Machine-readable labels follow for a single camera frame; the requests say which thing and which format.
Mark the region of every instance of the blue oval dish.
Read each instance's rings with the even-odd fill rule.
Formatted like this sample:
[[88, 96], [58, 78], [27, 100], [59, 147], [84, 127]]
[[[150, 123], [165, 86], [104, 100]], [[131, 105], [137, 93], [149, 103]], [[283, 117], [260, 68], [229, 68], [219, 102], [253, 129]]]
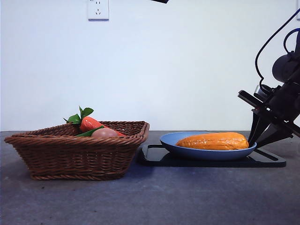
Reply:
[[169, 133], [160, 137], [162, 145], [171, 153], [178, 156], [210, 161], [229, 161], [236, 160], [248, 156], [255, 148], [256, 143], [250, 148], [239, 150], [205, 150], [205, 149], [191, 149], [176, 146], [175, 144], [182, 138], [191, 135], [200, 135], [208, 132], [176, 132]]

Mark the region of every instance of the tabletop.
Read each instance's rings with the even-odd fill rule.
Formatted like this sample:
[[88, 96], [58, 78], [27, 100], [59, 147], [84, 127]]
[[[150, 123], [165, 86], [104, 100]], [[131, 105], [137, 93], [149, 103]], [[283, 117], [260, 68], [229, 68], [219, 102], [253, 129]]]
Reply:
[[[150, 131], [144, 144], [160, 144], [170, 132]], [[299, 224], [298, 137], [263, 147], [286, 159], [285, 167], [155, 167], [135, 157], [123, 178], [86, 181], [32, 180], [3, 142], [14, 133], [1, 132], [2, 225]]]

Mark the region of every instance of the potato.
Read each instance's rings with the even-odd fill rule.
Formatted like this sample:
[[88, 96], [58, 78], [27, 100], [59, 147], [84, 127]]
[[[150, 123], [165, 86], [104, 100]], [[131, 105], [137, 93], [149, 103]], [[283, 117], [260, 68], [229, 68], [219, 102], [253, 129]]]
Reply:
[[118, 134], [115, 130], [110, 128], [101, 128], [94, 131], [91, 137], [98, 137], [98, 138], [109, 138], [109, 137], [117, 137]]

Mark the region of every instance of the black tray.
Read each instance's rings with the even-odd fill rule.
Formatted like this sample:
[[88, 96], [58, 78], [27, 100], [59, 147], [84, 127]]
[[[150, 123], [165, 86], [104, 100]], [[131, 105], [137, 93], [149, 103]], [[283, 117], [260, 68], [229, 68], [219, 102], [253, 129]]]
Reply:
[[148, 166], [184, 167], [285, 167], [286, 160], [263, 149], [256, 149], [247, 157], [233, 161], [200, 161], [178, 157], [162, 145], [144, 145], [137, 155], [137, 162]]

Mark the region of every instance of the brown woven basket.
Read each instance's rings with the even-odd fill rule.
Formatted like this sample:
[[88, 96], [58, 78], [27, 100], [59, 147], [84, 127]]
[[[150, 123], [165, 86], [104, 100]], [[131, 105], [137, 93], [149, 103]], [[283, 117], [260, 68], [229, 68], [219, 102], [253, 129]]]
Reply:
[[126, 136], [75, 137], [71, 123], [5, 138], [26, 163], [34, 180], [113, 180], [124, 176], [138, 146], [149, 133], [145, 121], [101, 121]]

